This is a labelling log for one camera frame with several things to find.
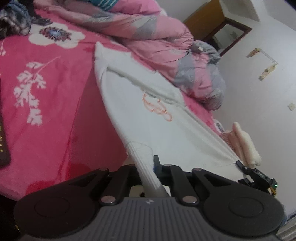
teal striped fabric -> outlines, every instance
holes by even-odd
[[[114,5],[119,0],[87,0],[88,2],[91,2],[93,5],[100,7],[104,11],[108,11],[111,8],[114,7]]]

plaid clothing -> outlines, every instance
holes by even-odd
[[[11,34],[29,34],[31,17],[26,7],[12,0],[0,11],[0,39]]]

flower center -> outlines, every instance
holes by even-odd
[[[67,31],[56,28],[56,27],[46,27],[39,31],[39,34],[42,34],[44,37],[52,39],[53,41],[65,41],[65,40],[71,40],[71,33],[68,33]]]

white garment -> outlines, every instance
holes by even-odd
[[[133,158],[148,196],[166,192],[153,173],[153,156],[161,164],[191,172],[203,168],[232,180],[243,178],[229,146],[188,110],[178,88],[130,53],[96,44],[95,72],[107,113]],[[166,108],[162,114],[144,102]]]

silver screw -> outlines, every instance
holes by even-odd
[[[193,196],[185,196],[182,198],[182,200],[185,203],[196,203],[197,202],[197,198],[193,197]]]
[[[113,197],[113,196],[103,196],[103,197],[101,198],[101,201],[102,201],[103,203],[114,203],[114,202],[116,201],[116,198]]]

